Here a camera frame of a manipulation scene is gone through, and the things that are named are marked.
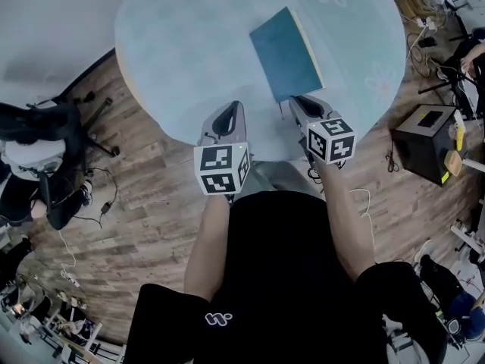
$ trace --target yellow label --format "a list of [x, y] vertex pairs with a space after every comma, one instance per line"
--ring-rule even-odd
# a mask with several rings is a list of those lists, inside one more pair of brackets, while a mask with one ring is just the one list
[[444, 184], [448, 178], [449, 172], [447, 171], [446, 174], [443, 175], [443, 178], [441, 178], [441, 184]]

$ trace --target forearm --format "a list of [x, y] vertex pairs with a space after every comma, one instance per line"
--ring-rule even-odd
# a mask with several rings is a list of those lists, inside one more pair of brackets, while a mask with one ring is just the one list
[[356, 280], [375, 264], [369, 223], [359, 215], [337, 166], [318, 162], [318, 173], [324, 186], [336, 254], [350, 278]]
[[471, 308], [471, 310], [474, 310], [477, 307], [483, 307], [483, 304], [484, 303], [485, 303], [485, 291], [482, 293], [482, 295], [480, 295], [478, 297], [477, 302], [475, 302], [475, 304], [473, 305], [473, 307]]
[[467, 58], [473, 60], [475, 58], [480, 57], [482, 54], [485, 54], [485, 44], [481, 43], [480, 45], [476, 45], [473, 49], [468, 53]]
[[229, 203], [225, 196], [210, 196], [189, 257], [184, 291], [209, 302], [224, 279], [229, 227]]

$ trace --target desk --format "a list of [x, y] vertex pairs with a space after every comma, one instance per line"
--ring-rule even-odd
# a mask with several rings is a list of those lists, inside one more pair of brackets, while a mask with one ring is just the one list
[[115, 23], [120, 69], [140, 105], [170, 137], [196, 144], [222, 105], [244, 104], [257, 160], [301, 157], [249, 33], [288, 6], [308, 36], [328, 102], [362, 138], [391, 106], [405, 70], [393, 0], [124, 0]]

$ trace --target blue notebook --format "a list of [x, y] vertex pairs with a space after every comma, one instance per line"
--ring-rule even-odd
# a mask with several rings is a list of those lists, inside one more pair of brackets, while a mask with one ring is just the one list
[[324, 89], [310, 43], [288, 7], [250, 36], [277, 102]]

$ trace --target black box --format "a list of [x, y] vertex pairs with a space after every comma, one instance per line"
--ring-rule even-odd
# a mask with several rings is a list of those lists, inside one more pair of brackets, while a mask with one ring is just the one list
[[[455, 111], [454, 106], [419, 105], [406, 121], [391, 130], [402, 167], [434, 184], [444, 185], [449, 178], [446, 154], [449, 150], [456, 150]], [[466, 152], [464, 138], [459, 154], [463, 158]]]

